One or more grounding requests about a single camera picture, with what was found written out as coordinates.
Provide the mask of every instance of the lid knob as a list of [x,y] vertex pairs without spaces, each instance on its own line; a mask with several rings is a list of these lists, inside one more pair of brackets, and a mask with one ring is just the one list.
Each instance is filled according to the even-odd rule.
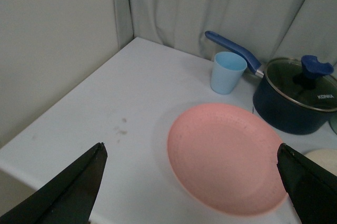
[[330,63],[321,63],[314,55],[302,56],[301,63],[303,74],[309,79],[316,79],[333,73],[333,66]]

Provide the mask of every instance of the pot handle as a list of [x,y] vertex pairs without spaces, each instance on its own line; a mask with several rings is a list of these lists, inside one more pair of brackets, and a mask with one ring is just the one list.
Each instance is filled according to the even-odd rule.
[[249,50],[245,49],[244,47],[240,45],[237,45],[236,43],[212,31],[206,31],[205,36],[209,40],[215,42],[216,44],[223,46],[227,48],[228,50],[232,51],[233,53],[238,54],[239,56],[244,58],[247,61],[248,68],[253,74],[263,76],[263,72],[261,71],[261,66],[262,66],[261,63],[256,59],[256,57]]

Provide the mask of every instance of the table surface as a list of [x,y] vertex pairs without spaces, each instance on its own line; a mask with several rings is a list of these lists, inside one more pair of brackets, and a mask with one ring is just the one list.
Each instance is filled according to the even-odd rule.
[[[211,69],[211,61],[136,38],[0,149],[0,168],[39,189],[104,142],[108,159],[91,214],[94,222],[300,223],[289,199],[263,216],[227,216],[194,200],[176,180],[166,138],[183,111],[221,102],[253,112],[259,79],[244,73],[231,94],[220,95],[210,88]],[[337,148],[327,123],[310,135],[275,131],[304,154]]]

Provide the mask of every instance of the cup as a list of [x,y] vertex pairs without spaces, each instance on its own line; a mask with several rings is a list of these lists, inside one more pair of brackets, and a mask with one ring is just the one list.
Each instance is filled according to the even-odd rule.
[[219,94],[231,93],[246,68],[246,60],[238,54],[217,53],[214,57],[211,77],[212,90]]

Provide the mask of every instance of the pink plate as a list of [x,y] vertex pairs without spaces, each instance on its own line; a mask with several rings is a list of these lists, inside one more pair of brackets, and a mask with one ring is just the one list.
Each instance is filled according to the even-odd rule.
[[230,215],[255,216],[286,198],[276,166],[281,143],[254,114],[208,103],[175,120],[167,151],[174,173],[192,196]]

